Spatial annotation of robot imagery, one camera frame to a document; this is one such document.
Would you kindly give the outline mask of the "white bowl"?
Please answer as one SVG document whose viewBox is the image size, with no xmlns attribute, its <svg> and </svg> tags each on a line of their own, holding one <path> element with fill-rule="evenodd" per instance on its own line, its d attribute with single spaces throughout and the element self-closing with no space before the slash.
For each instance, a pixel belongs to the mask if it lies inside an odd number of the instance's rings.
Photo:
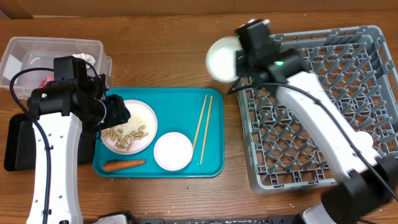
<svg viewBox="0 0 398 224">
<path fill-rule="evenodd" d="M 206 69 L 210 76 L 222 83 L 237 80 L 236 52 L 241 49 L 236 37 L 228 36 L 217 40 L 206 54 Z"/>
</svg>

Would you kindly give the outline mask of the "white tissue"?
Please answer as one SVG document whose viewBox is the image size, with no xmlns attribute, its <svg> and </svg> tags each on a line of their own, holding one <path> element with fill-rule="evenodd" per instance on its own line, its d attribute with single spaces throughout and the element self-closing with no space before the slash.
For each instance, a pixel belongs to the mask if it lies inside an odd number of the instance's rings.
<svg viewBox="0 0 398 224">
<path fill-rule="evenodd" d="M 94 65 L 96 62 L 94 56 L 92 56 L 90 54 L 80 53 L 80 54 L 73 54 L 73 56 L 75 58 L 83 59 L 84 61 L 88 62 L 91 65 Z"/>
</svg>

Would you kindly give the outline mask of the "pink-white bowl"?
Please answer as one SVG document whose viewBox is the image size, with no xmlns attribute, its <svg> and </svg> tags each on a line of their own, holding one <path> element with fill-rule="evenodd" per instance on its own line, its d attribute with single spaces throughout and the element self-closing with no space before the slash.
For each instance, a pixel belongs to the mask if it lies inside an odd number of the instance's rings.
<svg viewBox="0 0 398 224">
<path fill-rule="evenodd" d="M 154 146 L 154 159 L 163 169 L 178 171 L 185 168 L 193 157 L 193 146 L 186 135 L 170 132 L 162 135 Z"/>
</svg>

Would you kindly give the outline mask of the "red snack wrapper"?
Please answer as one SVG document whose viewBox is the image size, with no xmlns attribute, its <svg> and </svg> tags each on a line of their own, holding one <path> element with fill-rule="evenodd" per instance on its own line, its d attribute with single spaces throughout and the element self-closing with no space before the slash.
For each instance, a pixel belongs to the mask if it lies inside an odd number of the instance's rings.
<svg viewBox="0 0 398 224">
<path fill-rule="evenodd" d="M 54 81 L 54 77 L 53 76 L 47 76 L 43 81 L 41 81 L 39 87 L 40 88 L 44 88 L 47 83 Z"/>
</svg>

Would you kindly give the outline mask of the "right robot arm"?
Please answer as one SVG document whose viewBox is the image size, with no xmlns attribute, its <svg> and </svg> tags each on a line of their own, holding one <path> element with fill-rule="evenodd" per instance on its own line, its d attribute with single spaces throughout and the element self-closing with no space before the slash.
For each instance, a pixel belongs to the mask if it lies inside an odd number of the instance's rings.
<svg viewBox="0 0 398 224">
<path fill-rule="evenodd" d="M 381 157 L 369 134 L 355 131 L 326 95 L 299 51 L 281 50 L 267 20 L 236 29 L 241 48 L 233 72 L 251 77 L 299 120 L 323 154 L 337 184 L 320 203 L 295 217 L 296 223 L 356 223 L 397 198 L 397 159 Z"/>
</svg>

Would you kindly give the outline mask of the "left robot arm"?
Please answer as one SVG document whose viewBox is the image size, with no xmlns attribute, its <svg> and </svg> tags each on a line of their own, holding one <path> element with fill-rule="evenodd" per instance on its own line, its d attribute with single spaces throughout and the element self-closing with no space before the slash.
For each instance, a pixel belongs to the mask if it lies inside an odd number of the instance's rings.
<svg viewBox="0 0 398 224">
<path fill-rule="evenodd" d="M 105 79 L 88 76 L 88 62 L 74 56 L 53 60 L 54 79 L 32 91 L 23 105 L 14 82 L 9 91 L 32 122 L 35 180 L 28 223 L 83 223 L 78 200 L 78 146 L 83 128 L 94 133 L 128 122 L 130 112 L 119 95 L 106 95 Z"/>
</svg>

